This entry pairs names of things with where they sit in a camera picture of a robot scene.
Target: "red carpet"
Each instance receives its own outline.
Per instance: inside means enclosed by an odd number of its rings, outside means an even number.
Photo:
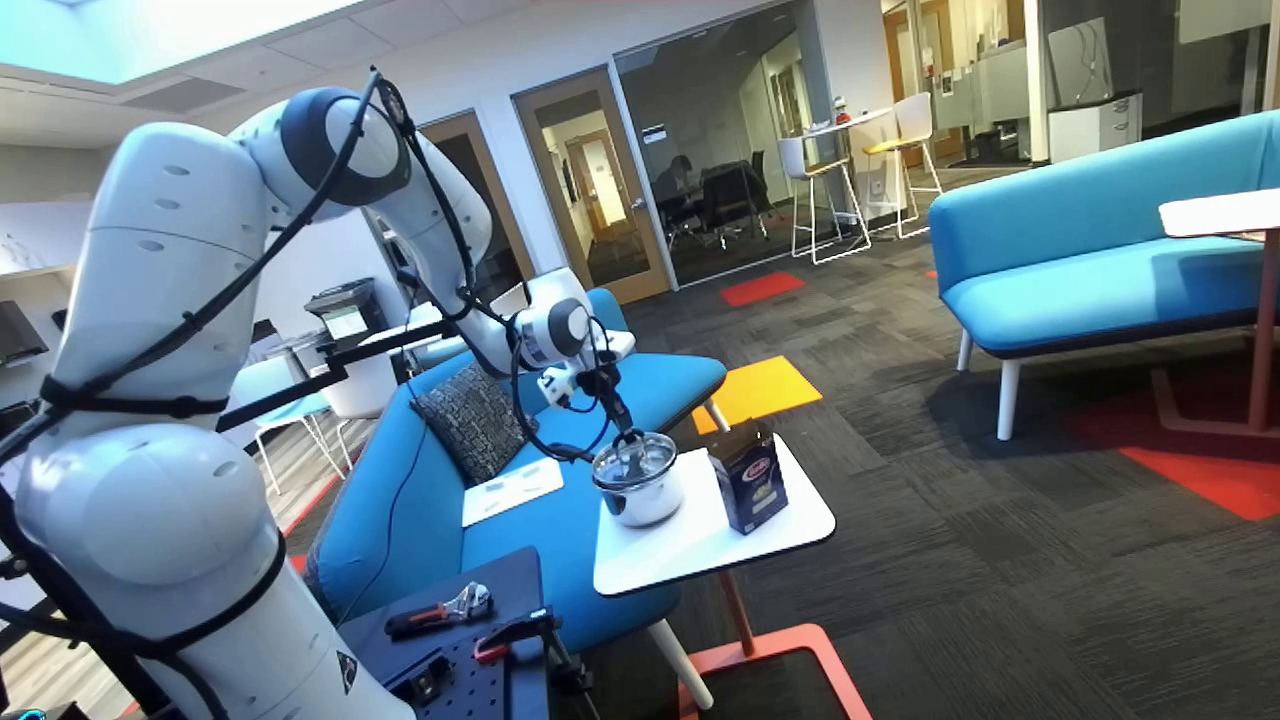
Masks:
[[[1170,388],[1183,417],[1243,421],[1246,362],[1186,364],[1170,372]],[[1150,388],[1087,408],[1072,428],[1240,519],[1280,515],[1280,440],[1163,431]]]
[[[795,272],[764,272],[764,277],[728,284],[718,295],[728,310],[748,310],[748,305],[764,305],[774,295],[792,295],[800,289],[802,289],[802,281]]]

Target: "door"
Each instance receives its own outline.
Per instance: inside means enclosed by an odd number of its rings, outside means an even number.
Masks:
[[[919,52],[912,32],[908,4],[897,4],[883,11],[883,48],[888,48],[888,82],[893,99],[905,99],[912,92],[937,92],[937,82],[953,74],[953,4],[948,0],[914,0],[919,10]],[[963,134],[960,127],[937,127],[933,135],[937,159],[953,164],[963,156]]]
[[[571,272],[619,300],[666,293],[609,69],[519,92],[514,114]]]

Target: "orange table leg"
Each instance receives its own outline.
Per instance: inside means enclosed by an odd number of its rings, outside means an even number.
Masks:
[[[1150,398],[1158,424],[1167,431],[1208,431],[1208,437],[1280,437],[1270,428],[1270,346],[1274,346],[1274,293],[1280,293],[1280,227],[1263,238],[1263,277],[1255,289],[1255,322],[1251,322],[1251,364],[1246,364],[1246,417],[1240,421],[1192,421],[1175,408],[1167,372],[1150,372]]]
[[[722,587],[728,616],[733,616],[740,639],[693,652],[689,662],[695,673],[709,675],[709,673],[728,673],[728,669],[745,669],[745,665],[764,665],[764,662],[774,662],[786,652],[810,652],[821,673],[829,675],[842,718],[871,720],[871,711],[866,711],[863,697],[854,694],[831,637],[821,624],[792,624],[792,629],[757,637],[748,624],[748,612],[745,612],[745,598],[734,591],[734,581],[728,573],[718,573],[718,587]],[[701,710],[689,699],[689,694],[680,683],[680,720],[695,720],[695,718],[701,718]]]

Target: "papers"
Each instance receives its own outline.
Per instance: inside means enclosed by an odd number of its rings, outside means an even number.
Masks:
[[[462,491],[462,529],[499,515],[507,507],[519,507],[536,498],[547,498],[563,484],[560,466],[554,461],[532,461],[522,470],[510,470],[495,481],[485,481],[474,488]]]

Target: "gray carpet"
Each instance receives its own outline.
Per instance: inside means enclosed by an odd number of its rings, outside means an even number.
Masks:
[[[722,364],[782,352],[823,394],[774,428],[841,529],[740,567],[758,633],[823,624],[893,720],[1280,718],[1274,524],[1230,519],[1068,437],[1072,408],[1140,388],[1150,352],[1026,370],[1016,440],[995,445],[993,362],[953,372],[928,243],[774,269],[809,289],[722,310],[709,284],[628,310],[644,349]],[[689,650],[728,639],[718,583],[689,581],[671,629]],[[605,718],[676,711],[644,637],[586,665]],[[710,718],[835,718],[802,657],[710,689]]]

